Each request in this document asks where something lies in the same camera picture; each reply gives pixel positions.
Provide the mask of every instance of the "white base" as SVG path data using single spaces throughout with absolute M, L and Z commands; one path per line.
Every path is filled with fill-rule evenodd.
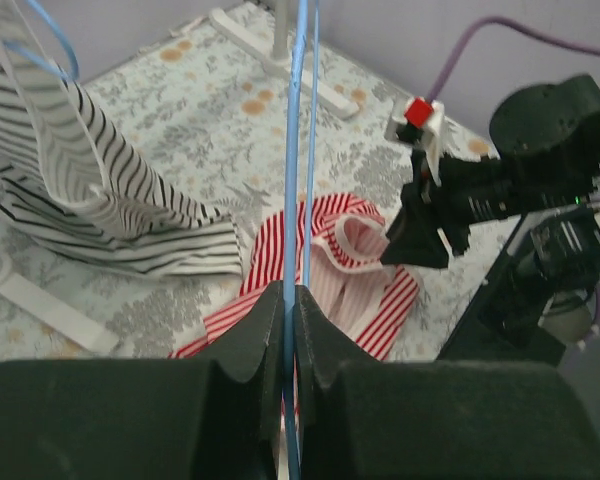
M 99 323 L 14 272 L 5 254 L 0 254 L 0 295 L 89 352 L 108 355 L 120 342 Z
M 262 62 L 265 72 L 269 75 L 284 79 L 289 78 L 291 75 L 291 59 L 287 57 L 282 61 L 276 61 L 271 58 L 271 45 L 233 21 L 224 10 L 219 8 L 211 10 L 209 21 L 216 30 L 249 55 Z M 302 75 L 302 90 L 305 93 L 311 93 L 312 89 L 313 78 L 305 71 L 305 74 Z M 322 82 L 318 83 L 318 102 L 342 120 L 355 115 L 360 110 L 360 106 L 356 102 L 345 98 Z

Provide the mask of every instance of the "blue wire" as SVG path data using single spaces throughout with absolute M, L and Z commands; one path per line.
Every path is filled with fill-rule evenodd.
M 62 48 L 64 49 L 65 53 L 67 54 L 67 57 L 69 58 L 69 64 L 71 66 L 71 73 L 66 73 L 62 69 L 60 69 L 54 65 L 51 65 L 48 61 L 46 61 L 40 55 L 33 53 L 32 51 L 24 48 L 22 45 L 20 45 L 16 42 L 11 42 L 11 41 L 4 42 L 5 48 L 23 56 L 24 58 L 30 60 L 31 62 L 33 62 L 35 65 L 37 65 L 41 69 L 45 70 L 46 72 L 60 77 L 65 82 L 77 81 L 78 78 L 80 77 L 80 66 L 78 65 L 78 58 L 76 57 L 73 47 L 71 46 L 71 42 L 69 41 L 67 36 L 64 34 L 64 32 L 62 31 L 60 26 L 55 22 L 55 20 L 53 18 L 51 18 L 51 15 L 49 15 L 45 11 L 45 9 L 42 8 L 42 5 L 40 5 L 36 0 L 27 0 L 27 3 L 31 7 L 31 9 L 34 12 L 36 12 L 36 14 L 38 14 L 38 16 L 40 16 L 40 18 L 42 18 L 42 20 L 49 26 L 49 28 L 55 35 L 56 39 L 58 40 L 58 42 L 60 42 L 60 45 L 62 45 Z
M 313 171 L 316 160 L 316 117 L 318 110 L 318 47 L 320 45 L 320 0 L 315 1 L 313 21 L 313 88 L 311 89 L 311 126 L 309 129 L 309 164 L 307 167 L 307 202 L 304 216 L 304 258 L 302 264 L 302 283 L 309 287 L 309 268 L 311 264 L 311 217 L 313 211 Z
M 293 307 L 296 303 L 296 199 L 298 195 L 298 117 L 300 116 L 300 93 L 302 90 L 302 70 L 304 51 L 307 43 L 307 0 L 298 2 L 296 41 L 291 56 L 289 78 L 289 103 L 287 108 L 287 151 L 284 191 L 284 272 L 282 296 L 284 300 L 284 345 L 282 394 L 284 400 L 285 433 L 289 479 L 300 480 L 300 452 L 296 433 L 294 408 L 294 338 Z

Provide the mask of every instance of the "striped shirt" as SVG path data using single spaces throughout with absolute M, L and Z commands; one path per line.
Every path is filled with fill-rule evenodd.
M 305 206 L 299 204 L 296 218 L 296 283 L 302 277 Z M 309 290 L 331 322 L 380 360 L 389 354 L 420 289 L 405 267 L 380 263 L 388 244 L 384 223 L 374 205 L 353 194 L 326 195 L 313 203 Z M 244 318 L 270 282 L 282 279 L 283 234 L 283 212 L 266 219 L 238 298 L 206 317 L 206 335 L 170 358 L 201 351 Z
M 12 0 L 0 40 L 44 57 Z M 177 191 L 78 84 L 0 42 L 0 217 L 58 255 L 149 277 L 242 274 L 230 215 Z

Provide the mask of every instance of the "red striped cloth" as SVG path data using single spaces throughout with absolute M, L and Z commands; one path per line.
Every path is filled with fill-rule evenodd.
M 305 202 L 298 205 L 296 219 L 297 283 L 302 277 L 305 207 Z M 388 244 L 384 223 L 373 204 L 352 194 L 314 200 L 309 290 L 327 318 L 380 360 L 389 354 L 420 289 L 404 267 L 380 264 Z M 204 319 L 206 336 L 172 352 L 170 358 L 198 353 L 244 318 L 270 282 L 282 280 L 283 234 L 281 211 L 260 227 L 238 298 Z

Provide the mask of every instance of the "floral tablecloth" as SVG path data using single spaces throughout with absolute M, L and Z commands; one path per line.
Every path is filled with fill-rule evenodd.
M 271 39 L 270 13 L 245 3 L 230 15 Z M 320 108 L 316 194 L 354 192 L 376 203 L 390 222 L 400 188 L 411 178 L 405 149 L 383 138 L 400 93 L 328 48 L 320 55 L 322 80 L 358 102 L 361 112 L 340 121 Z M 283 206 L 286 86 L 205 23 L 103 76 L 89 91 L 165 178 L 235 212 L 248 259 L 260 223 Z M 306 177 L 309 111 L 310 98 L 304 96 L 299 185 Z M 454 153 L 478 158 L 491 150 L 452 121 L 449 129 L 447 148 Z M 512 226 L 510 221 L 477 227 L 470 251 L 448 270 L 420 271 L 424 289 L 390 360 L 435 358 Z M 21 274 L 106 325 L 142 357 L 165 356 L 199 334 L 202 317 L 233 298 L 240 283 L 236 277 L 160 283 L 125 278 L 60 259 L 1 222 L 0 249 Z M 84 356 L 78 346 L 0 300 L 0 360 Z

